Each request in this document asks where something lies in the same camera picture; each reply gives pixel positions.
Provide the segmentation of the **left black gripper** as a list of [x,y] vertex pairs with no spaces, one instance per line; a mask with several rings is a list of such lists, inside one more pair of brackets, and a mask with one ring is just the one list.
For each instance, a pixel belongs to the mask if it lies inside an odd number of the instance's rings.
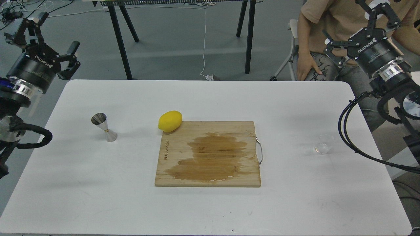
[[[4,33],[6,43],[22,49],[7,78],[21,79],[42,93],[47,92],[56,74],[61,80],[70,80],[80,66],[75,55],[80,42],[73,41],[67,53],[61,56],[44,42],[40,27],[48,16],[48,12],[41,12],[36,18],[19,18],[12,24],[12,31]],[[55,59],[69,63],[58,72],[60,66],[53,62]]]

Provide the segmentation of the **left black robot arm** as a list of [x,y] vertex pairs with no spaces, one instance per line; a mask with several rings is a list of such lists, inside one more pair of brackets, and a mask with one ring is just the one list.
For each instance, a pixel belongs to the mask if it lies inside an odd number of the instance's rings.
[[17,112],[28,108],[36,92],[46,93],[58,76],[69,80],[80,66],[75,56],[80,43],[72,42],[65,55],[59,55],[45,43],[40,27],[48,17],[41,12],[38,20],[19,18],[11,33],[4,33],[6,43],[22,49],[5,78],[1,78],[0,104],[0,175],[8,175],[6,161],[14,149],[36,149],[50,143],[53,135],[42,127],[27,124]]

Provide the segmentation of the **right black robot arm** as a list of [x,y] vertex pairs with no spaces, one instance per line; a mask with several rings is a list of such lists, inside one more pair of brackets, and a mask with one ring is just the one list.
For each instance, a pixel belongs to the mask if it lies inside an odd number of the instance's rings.
[[419,164],[419,131],[410,120],[419,120],[419,85],[411,77],[411,66],[403,59],[402,52],[387,37],[385,29],[377,28],[378,15],[388,18],[387,29],[397,30],[401,21],[389,3],[378,3],[370,7],[364,0],[357,0],[368,15],[367,26],[353,34],[347,41],[336,41],[323,30],[326,36],[326,55],[339,67],[345,63],[344,57],[336,57],[332,50],[343,48],[347,50],[348,58],[371,78],[372,91],[365,91],[351,100],[339,117],[338,131],[341,139],[355,153],[375,160],[379,163],[395,167],[403,171],[419,174],[419,168],[386,162],[357,148],[347,133],[347,120],[352,109],[369,96],[379,98],[377,110],[381,117],[393,124],[403,124],[408,136],[403,139],[414,156],[414,163]]

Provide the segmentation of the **person's right hand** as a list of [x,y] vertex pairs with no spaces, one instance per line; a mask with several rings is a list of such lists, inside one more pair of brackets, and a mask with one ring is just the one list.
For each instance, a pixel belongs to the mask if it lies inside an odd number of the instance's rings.
[[297,81],[304,81],[312,69],[317,74],[322,75],[321,70],[310,52],[299,52],[296,71]]

